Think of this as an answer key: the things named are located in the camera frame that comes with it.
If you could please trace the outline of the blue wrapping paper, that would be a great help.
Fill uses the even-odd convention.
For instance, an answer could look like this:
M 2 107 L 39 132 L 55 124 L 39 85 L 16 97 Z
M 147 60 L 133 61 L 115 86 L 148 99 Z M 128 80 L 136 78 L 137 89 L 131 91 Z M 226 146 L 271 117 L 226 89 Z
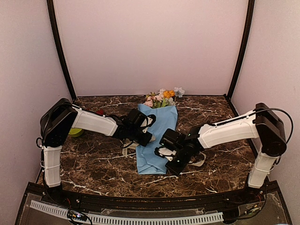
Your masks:
M 152 109 L 144 104 L 138 105 L 138 110 L 145 115 L 155 115 L 156 121 L 148 128 L 148 131 L 154 135 L 155 140 L 148 143 L 147 146 L 136 147 L 137 171 L 139 175 L 147 174 L 166 174 L 165 164 L 167 159 L 155 155 L 156 147 L 159 147 L 159 141 L 167 129 L 174 130 L 178 120 L 176 106 L 166 106 Z

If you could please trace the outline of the beige ribbon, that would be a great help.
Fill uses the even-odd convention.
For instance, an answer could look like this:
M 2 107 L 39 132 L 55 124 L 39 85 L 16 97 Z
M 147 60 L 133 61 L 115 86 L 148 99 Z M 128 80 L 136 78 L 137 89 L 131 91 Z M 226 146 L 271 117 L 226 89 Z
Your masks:
M 168 162 L 166 158 L 155 155 L 154 150 L 159 146 L 159 141 L 154 140 L 150 142 L 146 147 L 139 145 L 136 142 L 126 140 L 121 146 L 122 154 L 127 156 L 128 150 L 135 150 L 136 152 L 136 164 L 139 174 L 163 174 L 166 173 L 165 164 Z

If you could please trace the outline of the pink fake flower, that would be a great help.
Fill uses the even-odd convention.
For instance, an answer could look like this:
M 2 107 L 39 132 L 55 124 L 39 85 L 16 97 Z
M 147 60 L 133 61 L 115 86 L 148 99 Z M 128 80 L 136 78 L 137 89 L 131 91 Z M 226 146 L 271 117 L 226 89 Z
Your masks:
M 160 108 L 163 101 L 163 97 L 160 94 L 156 94 L 154 92 L 151 92 L 146 96 L 144 105 L 150 107 L 150 108 Z

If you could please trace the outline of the light blue fake flower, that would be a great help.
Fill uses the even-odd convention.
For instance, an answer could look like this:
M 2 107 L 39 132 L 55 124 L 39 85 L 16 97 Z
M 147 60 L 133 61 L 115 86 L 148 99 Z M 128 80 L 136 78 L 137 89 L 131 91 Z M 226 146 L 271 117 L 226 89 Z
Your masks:
M 185 90 L 182 87 L 174 87 L 174 101 L 182 100 L 183 96 L 185 95 Z

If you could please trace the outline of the orange fake flower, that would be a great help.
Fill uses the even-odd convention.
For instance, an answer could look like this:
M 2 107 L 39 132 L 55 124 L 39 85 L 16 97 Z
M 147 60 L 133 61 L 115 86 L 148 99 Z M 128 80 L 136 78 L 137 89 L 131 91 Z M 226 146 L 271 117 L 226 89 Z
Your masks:
M 166 107 L 166 106 L 175 105 L 174 97 L 175 97 L 175 92 L 173 90 L 165 90 L 163 92 L 162 106 Z

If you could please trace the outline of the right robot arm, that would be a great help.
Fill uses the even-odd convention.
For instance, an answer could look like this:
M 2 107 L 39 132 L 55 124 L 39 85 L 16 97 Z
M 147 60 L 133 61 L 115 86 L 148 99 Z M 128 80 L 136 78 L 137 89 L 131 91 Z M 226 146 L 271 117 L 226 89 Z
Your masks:
M 192 127 L 186 135 L 169 128 L 154 153 L 168 160 L 165 165 L 168 171 L 180 175 L 192 156 L 202 150 L 243 139 L 260 139 L 262 146 L 248 176 L 248 186 L 239 194 L 243 203 L 250 203 L 291 139 L 285 135 L 284 123 L 276 111 L 276 108 L 258 103 L 254 110 L 241 116 Z

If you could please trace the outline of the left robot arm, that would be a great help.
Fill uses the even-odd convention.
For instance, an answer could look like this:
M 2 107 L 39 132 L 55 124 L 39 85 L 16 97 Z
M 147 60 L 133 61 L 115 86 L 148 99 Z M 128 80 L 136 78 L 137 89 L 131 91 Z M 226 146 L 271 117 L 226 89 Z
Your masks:
M 154 114 L 145 115 L 138 109 L 131 109 L 125 116 L 99 115 L 82 109 L 66 98 L 60 99 L 40 119 L 40 137 L 36 144 L 41 148 L 41 166 L 44 169 L 44 181 L 50 188 L 48 197 L 55 204 L 66 201 L 66 193 L 58 188 L 60 178 L 60 153 L 71 129 L 83 129 L 105 136 L 129 140 L 143 147 L 154 141 L 148 132 L 156 121 Z

